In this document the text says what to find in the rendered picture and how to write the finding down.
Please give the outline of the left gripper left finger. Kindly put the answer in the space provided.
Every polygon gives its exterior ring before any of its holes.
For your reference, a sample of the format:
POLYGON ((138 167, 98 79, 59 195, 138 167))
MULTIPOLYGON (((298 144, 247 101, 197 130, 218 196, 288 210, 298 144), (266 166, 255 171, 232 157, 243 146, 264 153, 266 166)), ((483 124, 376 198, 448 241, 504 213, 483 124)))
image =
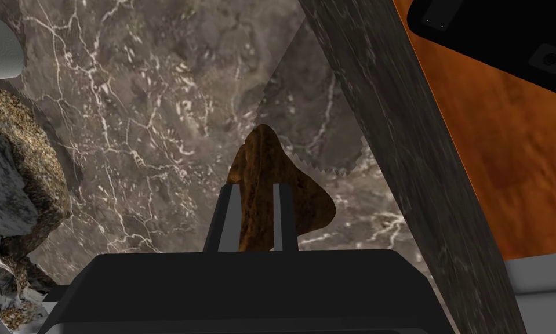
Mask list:
POLYGON ((206 237, 204 252, 237 252, 241 233, 241 195, 238 184, 225 184, 206 237))

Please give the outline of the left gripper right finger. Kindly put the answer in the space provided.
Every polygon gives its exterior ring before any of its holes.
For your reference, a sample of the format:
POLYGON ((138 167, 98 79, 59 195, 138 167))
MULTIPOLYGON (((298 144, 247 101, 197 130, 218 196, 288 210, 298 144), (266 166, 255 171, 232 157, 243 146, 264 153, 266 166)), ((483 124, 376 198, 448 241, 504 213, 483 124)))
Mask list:
POLYGON ((274 183, 272 192, 274 251, 298 251, 292 189, 288 184, 274 183))

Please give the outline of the brown bread piece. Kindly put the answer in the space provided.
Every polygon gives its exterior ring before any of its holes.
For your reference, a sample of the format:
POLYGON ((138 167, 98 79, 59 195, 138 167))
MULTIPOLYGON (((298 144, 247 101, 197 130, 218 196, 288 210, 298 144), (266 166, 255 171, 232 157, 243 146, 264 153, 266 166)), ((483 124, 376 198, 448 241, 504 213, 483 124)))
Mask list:
POLYGON ((242 206, 239 251, 269 251, 273 239, 275 183, 292 188, 298 235, 325 228, 336 207, 330 195, 288 158, 273 128, 260 124, 238 149, 227 177, 238 184, 242 206))

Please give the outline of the brown crusty bread loaf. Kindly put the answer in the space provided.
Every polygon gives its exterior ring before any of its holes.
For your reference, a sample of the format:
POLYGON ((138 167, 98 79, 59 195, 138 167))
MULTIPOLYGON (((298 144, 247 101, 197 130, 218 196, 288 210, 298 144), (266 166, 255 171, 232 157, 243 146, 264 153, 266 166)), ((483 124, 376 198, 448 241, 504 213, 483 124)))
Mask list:
POLYGON ((0 89, 0 320, 11 334, 38 334, 55 287, 29 258, 69 215, 56 151, 33 112, 0 89))

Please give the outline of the black flat appliance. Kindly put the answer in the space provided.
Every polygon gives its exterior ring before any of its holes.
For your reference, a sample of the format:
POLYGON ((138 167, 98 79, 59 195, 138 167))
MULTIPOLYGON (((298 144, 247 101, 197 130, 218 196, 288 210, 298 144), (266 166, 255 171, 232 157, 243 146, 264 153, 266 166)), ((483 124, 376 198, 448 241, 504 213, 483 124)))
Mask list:
POLYGON ((556 93, 556 0, 412 0, 411 32, 556 93))

